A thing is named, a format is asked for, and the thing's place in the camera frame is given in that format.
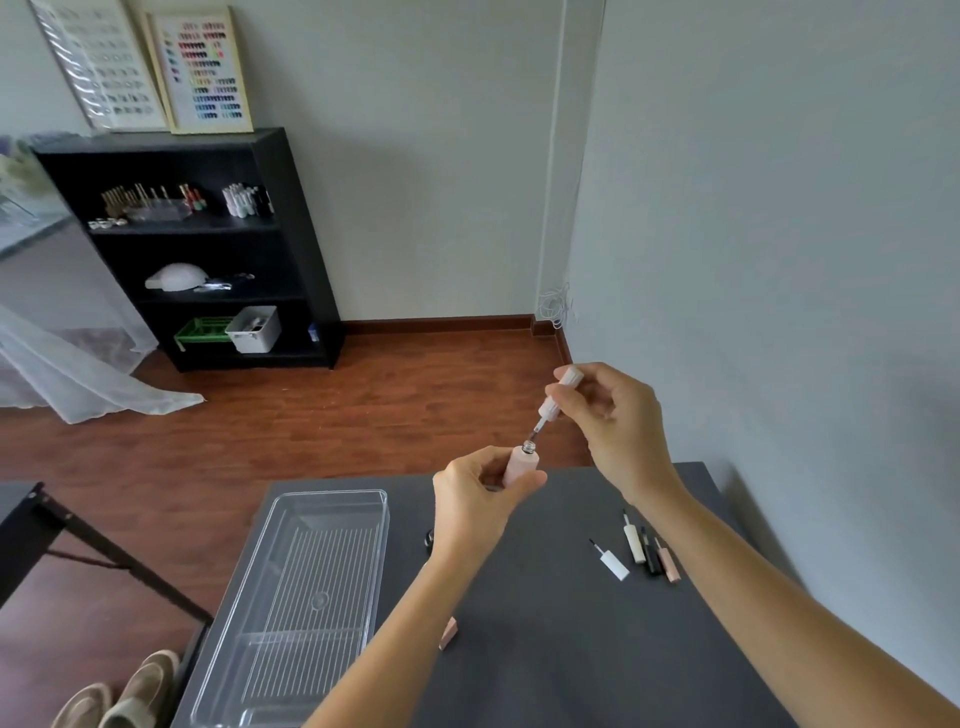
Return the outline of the person's left hand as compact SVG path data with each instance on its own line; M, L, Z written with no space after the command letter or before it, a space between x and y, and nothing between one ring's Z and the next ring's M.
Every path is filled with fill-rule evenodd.
M500 519L492 507L511 452L488 445L452 460L434 475L433 558L475 569L493 553L512 516Z

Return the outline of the person's right hand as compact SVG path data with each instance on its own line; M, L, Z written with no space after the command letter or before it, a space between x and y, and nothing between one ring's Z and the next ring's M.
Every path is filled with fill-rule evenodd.
M557 380L568 366L554 370ZM671 461L654 390L603 362L574 366L583 372L581 383L601 385L601 439L587 443L595 466L627 503L656 522L685 497L685 489Z

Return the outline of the white cap with brush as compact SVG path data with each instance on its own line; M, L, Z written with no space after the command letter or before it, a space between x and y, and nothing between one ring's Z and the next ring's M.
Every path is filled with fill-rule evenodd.
M568 365L564 371L562 377L559 379L558 384L568 388L576 389L584 378L584 373L578 367L574 365ZM527 438L528 442L535 442L541 431L544 427L554 422L561 412L561 408L555 399L548 395L543 401L542 405L537 409L538 421L534 426L533 431L530 436Z

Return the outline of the pink nail polish bottle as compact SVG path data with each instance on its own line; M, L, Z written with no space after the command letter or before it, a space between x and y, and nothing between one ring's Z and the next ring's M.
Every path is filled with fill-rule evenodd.
M511 450L509 461L502 475L503 487L512 487L519 478L527 473L534 472L538 468L539 462L540 455L533 440L526 440L515 446Z

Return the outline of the person's right forearm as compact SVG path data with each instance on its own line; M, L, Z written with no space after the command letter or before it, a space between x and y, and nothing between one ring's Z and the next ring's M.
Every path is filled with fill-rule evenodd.
M960 708L787 578L670 476L624 490L800 728L960 728Z

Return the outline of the clear plastic storage tray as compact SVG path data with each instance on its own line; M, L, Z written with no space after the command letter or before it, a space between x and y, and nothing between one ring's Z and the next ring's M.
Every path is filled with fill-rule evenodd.
M301 728L376 627L379 489L266 497L171 728Z

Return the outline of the white plastic bin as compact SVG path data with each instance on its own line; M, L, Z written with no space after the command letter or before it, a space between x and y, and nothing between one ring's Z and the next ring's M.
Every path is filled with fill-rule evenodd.
M241 356L267 355L282 334L278 308L247 306L233 317L224 332Z

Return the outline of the green plastic basket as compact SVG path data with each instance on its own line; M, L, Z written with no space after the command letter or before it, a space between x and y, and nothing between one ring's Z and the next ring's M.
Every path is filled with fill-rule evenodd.
M174 334L174 344L182 353L198 345L230 344L227 327L233 319L230 316L192 318Z

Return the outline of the group of white polish bottles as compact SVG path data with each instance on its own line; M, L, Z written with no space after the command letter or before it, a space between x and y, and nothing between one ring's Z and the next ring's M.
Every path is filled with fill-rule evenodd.
M275 215L271 197L264 185L232 183L222 188L221 194L230 216L246 219Z

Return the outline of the beige shoe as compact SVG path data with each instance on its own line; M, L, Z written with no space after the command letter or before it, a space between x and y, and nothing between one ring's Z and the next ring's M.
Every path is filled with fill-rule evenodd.
M113 704L114 696L109 685L86 685L60 708L50 728L99 728Z
M158 728L160 716L174 688L179 655L158 650L129 678L116 703L105 712L98 728Z

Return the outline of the group of nail brushes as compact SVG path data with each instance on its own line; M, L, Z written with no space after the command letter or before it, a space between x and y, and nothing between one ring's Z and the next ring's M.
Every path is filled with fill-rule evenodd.
M145 223L180 223L195 213L208 210L207 200L199 191L183 184L180 196L170 195L164 186L147 188L114 186L101 192L104 215L91 222L91 228L106 229Z

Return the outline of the white sheer curtain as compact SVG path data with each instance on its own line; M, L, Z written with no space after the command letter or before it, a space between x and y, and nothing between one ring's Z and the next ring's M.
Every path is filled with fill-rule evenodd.
M136 377L159 347L78 222L0 224L0 408L48 407L78 424L203 404Z

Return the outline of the black folding table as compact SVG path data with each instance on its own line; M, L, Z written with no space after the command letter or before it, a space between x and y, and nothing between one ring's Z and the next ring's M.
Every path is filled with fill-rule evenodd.
M54 550L65 532L101 558ZM57 501L42 482L0 482L0 609L45 556L127 573L201 625L213 623L209 611Z

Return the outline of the framed nail colour chart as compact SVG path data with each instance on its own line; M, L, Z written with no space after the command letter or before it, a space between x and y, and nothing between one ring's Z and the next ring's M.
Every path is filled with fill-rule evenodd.
M170 132L252 133L231 8L144 8L141 18Z

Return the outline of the white wall conduit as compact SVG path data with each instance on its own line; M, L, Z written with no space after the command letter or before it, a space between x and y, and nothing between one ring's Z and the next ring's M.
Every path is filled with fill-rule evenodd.
M569 260L606 0L560 0L548 125L534 326L560 328L569 309Z

